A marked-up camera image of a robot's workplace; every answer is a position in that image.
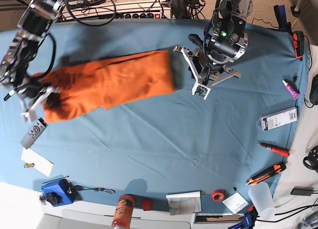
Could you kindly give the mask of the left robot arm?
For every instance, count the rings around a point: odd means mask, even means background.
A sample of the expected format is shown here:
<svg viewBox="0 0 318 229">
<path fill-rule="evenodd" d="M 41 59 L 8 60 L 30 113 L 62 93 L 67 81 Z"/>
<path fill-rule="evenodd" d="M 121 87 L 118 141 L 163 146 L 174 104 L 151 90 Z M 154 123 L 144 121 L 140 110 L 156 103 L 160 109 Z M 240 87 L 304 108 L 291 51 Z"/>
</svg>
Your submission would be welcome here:
<svg viewBox="0 0 318 229">
<path fill-rule="evenodd" d="M 183 55 L 195 80 L 192 95 L 207 99 L 213 86 L 232 77 L 241 77 L 237 70 L 226 65 L 246 52 L 248 35 L 245 26 L 252 10 L 251 0 L 217 0 L 203 38 L 197 34 L 188 35 L 196 49 L 174 47 L 174 51 Z"/>
</svg>

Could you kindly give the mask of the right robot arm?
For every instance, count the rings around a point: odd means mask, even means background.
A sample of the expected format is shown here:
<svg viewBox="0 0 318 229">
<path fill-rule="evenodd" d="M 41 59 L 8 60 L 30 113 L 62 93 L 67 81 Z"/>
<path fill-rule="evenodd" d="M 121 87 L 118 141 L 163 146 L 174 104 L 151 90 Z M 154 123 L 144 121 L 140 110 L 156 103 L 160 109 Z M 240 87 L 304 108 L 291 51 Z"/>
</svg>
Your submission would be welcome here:
<svg viewBox="0 0 318 229">
<path fill-rule="evenodd" d="M 64 7 L 65 0 L 30 0 L 17 25 L 20 30 L 0 63 L 0 84 L 9 89 L 4 100 L 17 94 L 23 109 L 21 116 L 30 123 L 36 120 L 37 106 L 58 94 L 58 88 L 42 83 L 42 79 L 52 70 L 56 56 L 56 41 L 49 30 Z M 31 76 L 27 69 L 46 37 L 53 43 L 50 65 L 44 73 Z"/>
</svg>

